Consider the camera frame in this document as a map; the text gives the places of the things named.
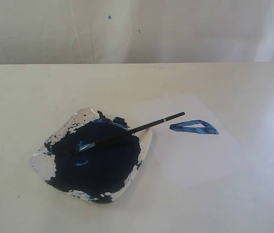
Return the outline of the black paintbrush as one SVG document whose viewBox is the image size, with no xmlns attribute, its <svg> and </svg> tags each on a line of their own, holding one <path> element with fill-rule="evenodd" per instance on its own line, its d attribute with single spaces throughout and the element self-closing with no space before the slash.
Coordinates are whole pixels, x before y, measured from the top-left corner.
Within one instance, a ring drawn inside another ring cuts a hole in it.
<svg viewBox="0 0 274 233">
<path fill-rule="evenodd" d="M 88 143 L 88 144 L 85 144 L 85 145 L 80 145 L 80 146 L 78 146 L 74 150 L 70 150 L 70 151 L 68 150 L 66 152 L 66 155 L 67 156 L 74 156 L 74 155 L 79 154 L 79 153 L 81 153 L 81 152 L 83 152 L 85 150 L 88 150 L 90 148 L 108 144 L 108 143 L 113 142 L 115 140 L 118 140 L 118 139 L 120 139 L 122 137 L 125 137 L 125 136 L 128 136 L 128 135 L 132 135 L 134 133 L 137 133 L 137 132 L 149 129 L 151 127 L 157 126 L 159 124 L 165 123 L 167 121 L 173 120 L 175 118 L 178 118 L 178 117 L 181 117 L 181 116 L 184 116 L 184 115 L 185 115 L 185 112 L 180 112 L 180 113 L 177 113 L 175 115 L 168 116 L 168 117 L 165 117 L 165 118 L 162 118 L 162 119 L 159 119 L 159 120 L 147 123 L 145 125 L 138 126 L 136 128 L 130 129 L 128 131 L 124 131 L 124 132 L 122 132 L 120 134 L 115 134 L 115 135 L 113 135 L 111 137 L 108 137 L 108 138 L 96 140 L 94 142 L 91 142 L 91 143 Z"/>
</svg>

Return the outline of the white paper sheet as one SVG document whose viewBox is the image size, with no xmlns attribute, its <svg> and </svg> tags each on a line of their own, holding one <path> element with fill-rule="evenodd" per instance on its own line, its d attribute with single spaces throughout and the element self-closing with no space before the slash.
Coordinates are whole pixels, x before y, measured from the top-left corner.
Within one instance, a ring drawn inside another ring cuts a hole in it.
<svg viewBox="0 0 274 233">
<path fill-rule="evenodd" d="M 140 124 L 170 115 L 185 115 L 152 128 L 150 149 L 167 182 L 187 188 L 246 169 L 250 156 L 206 106 L 194 95 L 148 100 L 134 108 Z M 171 124 L 204 120 L 218 130 L 217 135 L 175 132 Z"/>
</svg>

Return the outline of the white square paint plate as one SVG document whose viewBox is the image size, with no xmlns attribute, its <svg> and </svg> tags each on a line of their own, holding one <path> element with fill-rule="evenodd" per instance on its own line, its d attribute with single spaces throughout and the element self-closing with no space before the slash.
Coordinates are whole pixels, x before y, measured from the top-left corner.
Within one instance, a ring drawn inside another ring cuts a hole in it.
<svg viewBox="0 0 274 233">
<path fill-rule="evenodd" d="M 59 191 L 99 204 L 111 203 L 137 174 L 151 143 L 151 130 L 77 155 L 68 152 L 135 127 L 137 123 L 122 116 L 80 109 L 33 154 L 30 169 Z"/>
</svg>

